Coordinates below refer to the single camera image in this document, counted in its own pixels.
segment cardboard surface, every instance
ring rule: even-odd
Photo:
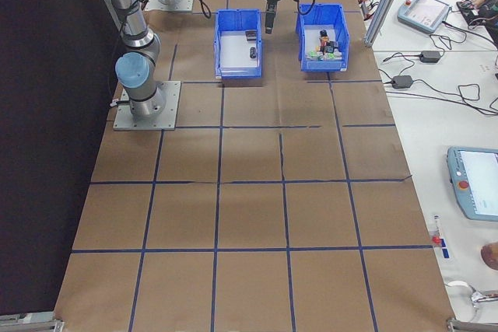
[[[318,1],[350,11],[347,72],[300,71],[292,0],[263,35],[253,80],[214,79],[214,17],[147,15],[162,39],[156,74],[184,81],[179,128],[107,125],[102,185],[56,309],[68,330],[446,330],[451,308],[356,0]]]

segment power adapter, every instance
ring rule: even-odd
[[[413,79],[410,75],[396,75],[391,81],[393,89],[409,89],[412,87]]]
[[[426,64],[436,64],[441,59],[441,54],[438,51],[422,51],[420,61]]]

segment white table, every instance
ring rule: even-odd
[[[457,0],[442,1],[454,5]],[[397,21],[398,5],[403,2],[394,0],[373,44],[379,68],[390,76],[410,66],[403,58],[383,62],[394,52],[418,54],[423,50],[436,50],[426,34]],[[450,14],[447,21],[466,29],[467,25],[458,12]],[[483,27],[478,32],[489,37]],[[461,39],[460,33],[444,26],[440,26],[437,33]],[[423,64],[418,58],[411,58],[416,64],[403,74],[411,75],[414,79],[424,79],[439,90],[453,93],[457,92],[458,85],[477,83],[481,87],[479,106],[487,107],[498,97],[496,56],[496,48],[492,44],[469,34],[466,43],[455,44],[453,50],[447,51],[435,65]],[[386,91],[394,89],[386,86]],[[405,92],[455,99],[436,93],[421,82],[416,82]],[[464,217],[449,182],[446,164],[447,150],[451,146],[498,149],[498,117],[485,117],[467,107],[439,100],[394,94],[388,94],[388,100],[428,229],[434,227],[434,215],[440,216],[450,250],[450,258],[445,259],[440,250],[435,249],[443,279],[445,282],[464,280],[481,291],[498,289],[498,271],[488,268],[480,257],[483,245],[498,241],[498,223],[472,221]],[[465,288],[447,288],[447,291],[455,316],[462,321],[470,320],[474,310],[469,291]],[[498,323],[498,302],[482,304],[474,321]]]

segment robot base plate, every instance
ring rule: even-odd
[[[134,118],[128,104],[121,104],[116,113],[113,129],[127,130],[174,130],[177,123],[178,101],[180,100],[180,81],[159,81],[157,87],[166,97],[166,104],[159,115],[151,118]],[[128,94],[123,90],[122,101],[128,101]]]
[[[192,12],[192,8],[194,8],[194,0],[179,0],[174,4],[163,4],[159,0],[149,0],[144,10],[186,13]]]

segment red emergency stop button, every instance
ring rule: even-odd
[[[467,180],[461,180],[458,182],[458,187],[461,190],[466,190],[468,188],[468,181]]]

